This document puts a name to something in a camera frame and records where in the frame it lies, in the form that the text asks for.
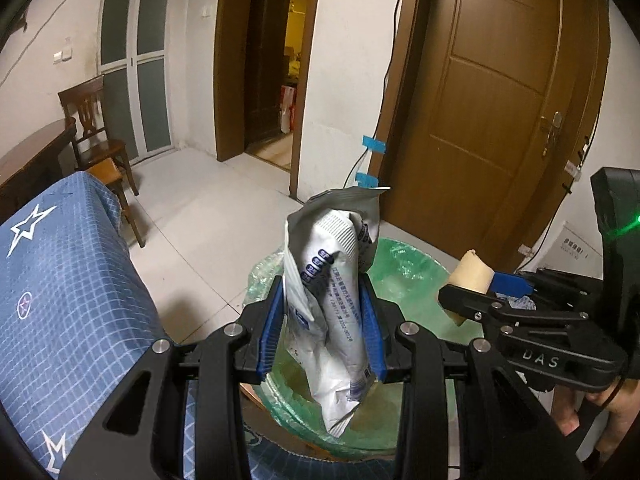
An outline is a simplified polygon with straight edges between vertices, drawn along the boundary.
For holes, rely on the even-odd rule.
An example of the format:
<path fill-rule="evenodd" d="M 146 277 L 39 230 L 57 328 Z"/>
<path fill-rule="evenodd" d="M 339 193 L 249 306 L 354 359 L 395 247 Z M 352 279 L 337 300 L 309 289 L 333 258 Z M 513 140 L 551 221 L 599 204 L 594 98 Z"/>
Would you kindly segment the person's right hand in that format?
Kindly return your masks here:
<path fill-rule="evenodd" d="M 567 436 L 578 428 L 579 418 L 575 411 L 576 392 L 563 386 L 556 386 L 552 400 L 551 417 L 562 434 Z M 623 441 L 627 431 L 639 413 L 639 382 L 627 379 L 616 396 L 606 407 L 610 413 L 608 423 L 594 447 L 600 454 L 600 463 L 604 464 Z"/>

